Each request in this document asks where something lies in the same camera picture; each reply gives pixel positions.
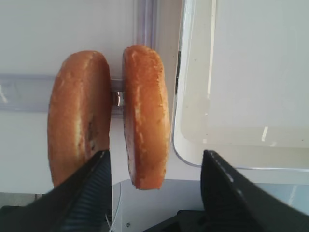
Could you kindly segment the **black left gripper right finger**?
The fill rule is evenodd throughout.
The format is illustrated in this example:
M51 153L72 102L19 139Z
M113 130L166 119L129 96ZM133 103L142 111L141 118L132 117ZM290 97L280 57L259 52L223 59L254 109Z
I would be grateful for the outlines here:
M215 151L203 152L205 232L307 232L308 215L245 178Z

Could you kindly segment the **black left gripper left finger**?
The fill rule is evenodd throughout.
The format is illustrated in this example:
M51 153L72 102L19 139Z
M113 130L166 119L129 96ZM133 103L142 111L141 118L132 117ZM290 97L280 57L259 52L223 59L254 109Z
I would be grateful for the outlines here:
M97 152L62 184L0 218L2 232L99 232L112 201L111 157Z

